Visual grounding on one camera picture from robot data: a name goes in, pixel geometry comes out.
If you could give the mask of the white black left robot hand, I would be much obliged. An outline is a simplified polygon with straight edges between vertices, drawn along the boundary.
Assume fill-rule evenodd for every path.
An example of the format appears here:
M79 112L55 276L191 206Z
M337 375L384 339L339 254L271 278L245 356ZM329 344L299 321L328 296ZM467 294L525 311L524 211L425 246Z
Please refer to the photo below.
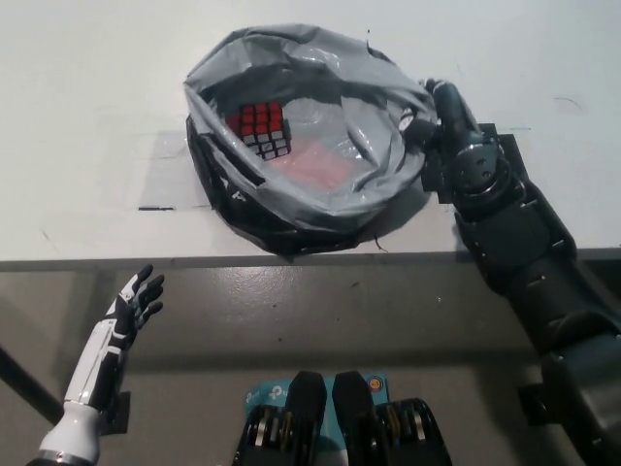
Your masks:
M106 411L120 392L125 366L136 337L163 308L164 277L153 277L148 264L121 289L99 318L82 350L64 401Z

